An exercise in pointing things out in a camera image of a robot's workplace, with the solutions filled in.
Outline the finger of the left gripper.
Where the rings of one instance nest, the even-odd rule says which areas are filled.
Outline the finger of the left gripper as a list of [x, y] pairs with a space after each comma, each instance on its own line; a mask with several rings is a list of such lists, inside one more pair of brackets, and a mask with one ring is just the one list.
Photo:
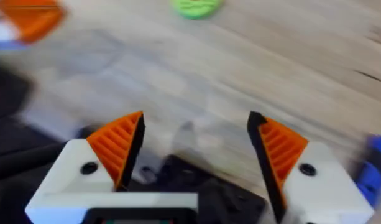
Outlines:
[[65, 8], [56, 0], [0, 0], [0, 49], [31, 45], [64, 18]]

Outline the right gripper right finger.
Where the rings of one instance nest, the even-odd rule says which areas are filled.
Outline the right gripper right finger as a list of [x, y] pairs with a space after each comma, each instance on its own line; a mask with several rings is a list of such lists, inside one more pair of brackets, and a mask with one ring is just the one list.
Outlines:
[[327, 145], [251, 111], [247, 132], [277, 223], [367, 223], [375, 211]]

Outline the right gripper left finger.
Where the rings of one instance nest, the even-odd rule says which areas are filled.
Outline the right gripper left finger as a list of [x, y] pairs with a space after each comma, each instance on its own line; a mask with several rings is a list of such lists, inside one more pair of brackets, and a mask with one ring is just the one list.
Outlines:
[[68, 141], [26, 208], [46, 207], [49, 197], [127, 190], [144, 134], [144, 113], [136, 111]]

